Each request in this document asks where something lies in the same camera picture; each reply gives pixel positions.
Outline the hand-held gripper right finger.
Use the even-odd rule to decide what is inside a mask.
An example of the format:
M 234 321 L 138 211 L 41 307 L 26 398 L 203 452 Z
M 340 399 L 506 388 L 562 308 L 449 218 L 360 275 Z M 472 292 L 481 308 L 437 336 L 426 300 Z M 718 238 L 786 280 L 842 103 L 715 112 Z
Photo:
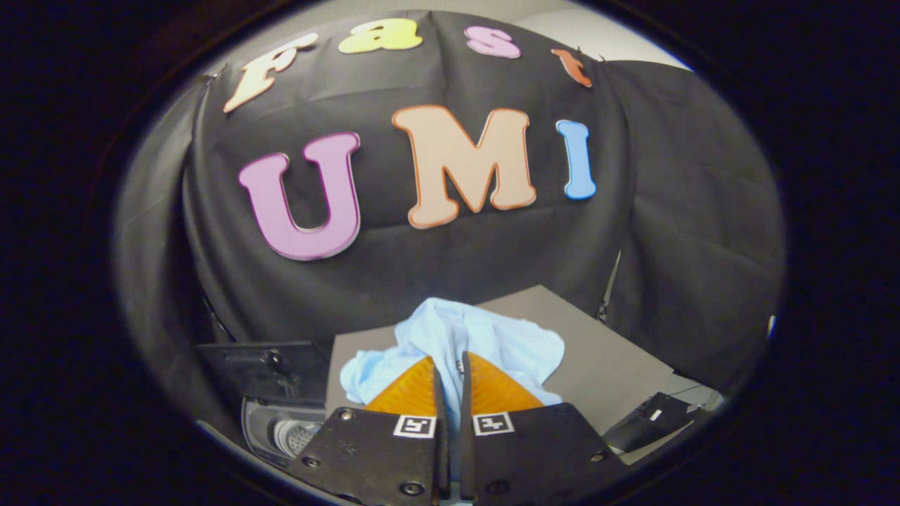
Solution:
M 488 359 L 463 355 L 460 483 L 474 503 L 577 503 L 628 467 L 571 403 L 547 406 Z

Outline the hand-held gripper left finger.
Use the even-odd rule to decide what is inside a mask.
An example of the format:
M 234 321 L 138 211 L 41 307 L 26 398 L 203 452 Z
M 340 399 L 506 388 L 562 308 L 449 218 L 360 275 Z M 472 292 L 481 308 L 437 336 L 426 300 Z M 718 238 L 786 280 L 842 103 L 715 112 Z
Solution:
M 437 505 L 450 492 L 442 381 L 422 358 L 361 409 L 340 407 L 287 471 L 361 505 Z

